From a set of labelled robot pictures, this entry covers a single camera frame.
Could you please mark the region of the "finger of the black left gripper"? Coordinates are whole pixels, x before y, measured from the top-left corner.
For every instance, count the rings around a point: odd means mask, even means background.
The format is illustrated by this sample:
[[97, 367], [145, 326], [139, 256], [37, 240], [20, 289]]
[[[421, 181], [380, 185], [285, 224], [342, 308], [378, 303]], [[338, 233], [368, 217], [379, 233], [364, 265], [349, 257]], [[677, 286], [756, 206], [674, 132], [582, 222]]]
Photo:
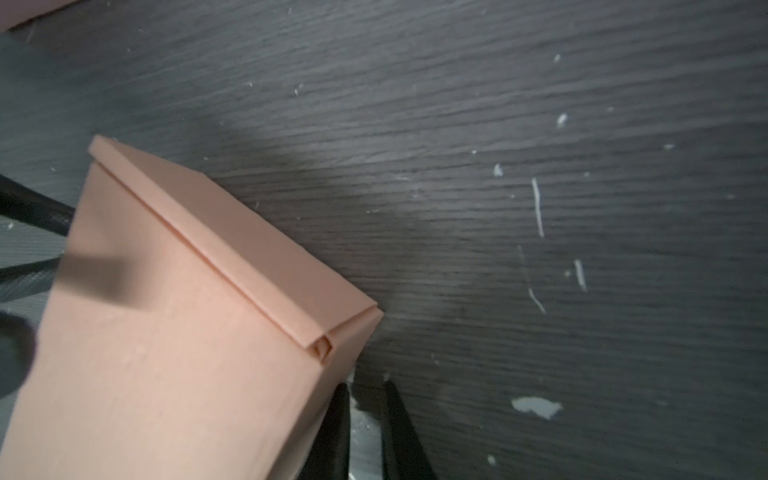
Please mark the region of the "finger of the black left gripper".
[[67, 236], [75, 209], [1, 176], [1, 215]]
[[1, 268], [1, 302], [33, 296], [52, 287], [61, 258]]

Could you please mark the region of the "peach cardboard box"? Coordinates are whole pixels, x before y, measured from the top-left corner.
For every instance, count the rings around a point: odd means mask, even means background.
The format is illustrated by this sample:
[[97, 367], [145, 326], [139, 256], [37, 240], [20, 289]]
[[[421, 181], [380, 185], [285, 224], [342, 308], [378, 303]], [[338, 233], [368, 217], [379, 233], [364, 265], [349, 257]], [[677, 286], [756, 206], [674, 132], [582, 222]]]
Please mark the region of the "peach cardboard box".
[[104, 136], [5, 479], [293, 479], [377, 303], [204, 174]]

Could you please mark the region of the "pink cardboard box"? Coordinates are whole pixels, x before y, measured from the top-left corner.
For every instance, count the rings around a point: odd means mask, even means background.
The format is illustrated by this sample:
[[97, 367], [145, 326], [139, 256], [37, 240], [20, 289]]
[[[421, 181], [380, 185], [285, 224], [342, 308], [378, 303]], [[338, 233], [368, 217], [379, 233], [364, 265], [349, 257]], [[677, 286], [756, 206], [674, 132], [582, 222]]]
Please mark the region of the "pink cardboard box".
[[8, 31], [75, 2], [76, 0], [0, 0], [0, 29], [2, 32]]

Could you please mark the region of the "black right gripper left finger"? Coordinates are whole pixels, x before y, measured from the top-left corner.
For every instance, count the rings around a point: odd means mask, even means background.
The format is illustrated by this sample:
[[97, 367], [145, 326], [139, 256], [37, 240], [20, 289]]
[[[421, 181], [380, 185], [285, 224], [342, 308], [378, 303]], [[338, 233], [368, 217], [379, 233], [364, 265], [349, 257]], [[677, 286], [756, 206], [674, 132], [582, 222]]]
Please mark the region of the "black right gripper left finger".
[[350, 422], [350, 393], [342, 383], [334, 390], [299, 480], [349, 479]]

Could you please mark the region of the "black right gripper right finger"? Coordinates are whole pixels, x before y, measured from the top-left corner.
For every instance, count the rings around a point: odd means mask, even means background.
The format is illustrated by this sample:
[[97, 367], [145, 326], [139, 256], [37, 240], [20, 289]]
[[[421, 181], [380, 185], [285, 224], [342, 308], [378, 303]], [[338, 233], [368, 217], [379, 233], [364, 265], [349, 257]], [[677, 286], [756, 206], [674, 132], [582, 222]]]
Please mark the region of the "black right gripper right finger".
[[436, 480], [435, 471], [396, 385], [391, 380], [386, 380], [383, 388], [380, 424], [383, 479]]

